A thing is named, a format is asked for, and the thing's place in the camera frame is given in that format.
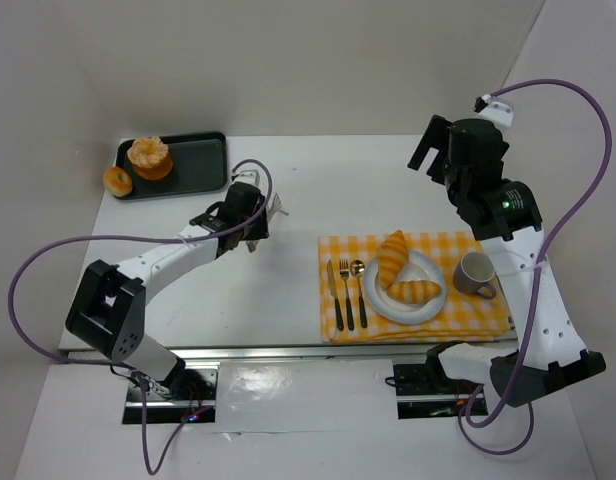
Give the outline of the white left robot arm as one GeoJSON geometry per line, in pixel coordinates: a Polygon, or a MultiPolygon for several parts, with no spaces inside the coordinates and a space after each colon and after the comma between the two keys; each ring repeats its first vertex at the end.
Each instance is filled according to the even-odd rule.
{"type": "Polygon", "coordinates": [[[224,200],[194,217],[172,243],[109,264],[91,263],[70,307],[66,329],[115,364],[139,371],[169,397],[198,381],[185,361],[145,332],[146,307],[163,289],[242,242],[268,237],[259,173],[233,177],[224,200]]]}

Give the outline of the pale pointed pastry bread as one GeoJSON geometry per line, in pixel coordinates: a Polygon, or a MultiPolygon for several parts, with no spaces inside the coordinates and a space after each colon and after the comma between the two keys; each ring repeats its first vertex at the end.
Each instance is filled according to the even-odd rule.
{"type": "Polygon", "coordinates": [[[383,290],[391,286],[409,261],[409,249],[402,230],[390,234],[377,250],[378,279],[383,290]]]}

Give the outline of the metal tongs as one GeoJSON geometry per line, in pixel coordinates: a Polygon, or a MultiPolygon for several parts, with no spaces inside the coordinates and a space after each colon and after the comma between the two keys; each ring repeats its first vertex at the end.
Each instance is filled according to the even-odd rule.
{"type": "MultiPolygon", "coordinates": [[[[279,194],[275,193],[267,206],[267,213],[266,213],[267,226],[271,225],[273,218],[275,216],[280,217],[281,215],[288,216],[289,213],[285,210],[285,207],[283,206],[283,203],[281,201],[279,194]]],[[[259,242],[260,242],[259,239],[248,240],[246,242],[248,251],[250,253],[255,252],[259,242]]]]}

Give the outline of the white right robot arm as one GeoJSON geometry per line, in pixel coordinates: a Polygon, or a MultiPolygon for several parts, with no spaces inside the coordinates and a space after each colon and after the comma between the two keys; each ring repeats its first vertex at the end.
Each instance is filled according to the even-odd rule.
{"type": "Polygon", "coordinates": [[[408,166],[417,170],[436,152],[427,174],[445,187],[492,263],[519,346],[500,353],[450,342],[433,349],[430,362],[443,377],[489,385],[506,405],[520,407],[604,372],[606,362],[572,324],[543,249],[548,237],[532,191],[503,175],[511,106],[487,97],[475,111],[457,121],[432,116],[408,166]]]}

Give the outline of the striped golden bread roll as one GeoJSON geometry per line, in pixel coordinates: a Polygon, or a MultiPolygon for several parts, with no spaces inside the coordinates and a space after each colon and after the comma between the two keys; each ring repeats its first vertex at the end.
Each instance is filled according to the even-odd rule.
{"type": "Polygon", "coordinates": [[[399,303],[406,305],[421,305],[439,297],[442,287],[430,280],[401,281],[391,284],[387,295],[399,303]]]}

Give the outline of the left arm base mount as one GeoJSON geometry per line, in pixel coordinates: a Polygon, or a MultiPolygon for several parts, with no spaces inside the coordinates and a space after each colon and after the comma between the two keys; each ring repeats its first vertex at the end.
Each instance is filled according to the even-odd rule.
{"type": "MultiPolygon", "coordinates": [[[[129,370],[112,367],[111,373],[127,381],[122,423],[141,424],[143,408],[141,381],[129,370]]],[[[182,420],[191,424],[214,423],[218,379],[217,363],[192,364],[175,393],[147,378],[144,381],[146,423],[175,425],[182,420]]]]}

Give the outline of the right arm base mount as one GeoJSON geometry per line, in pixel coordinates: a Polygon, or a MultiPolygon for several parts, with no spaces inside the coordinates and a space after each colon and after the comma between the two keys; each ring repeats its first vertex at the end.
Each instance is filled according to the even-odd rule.
{"type": "Polygon", "coordinates": [[[451,380],[425,363],[397,363],[384,382],[396,395],[397,414],[403,419],[456,417],[477,385],[451,380]]]}

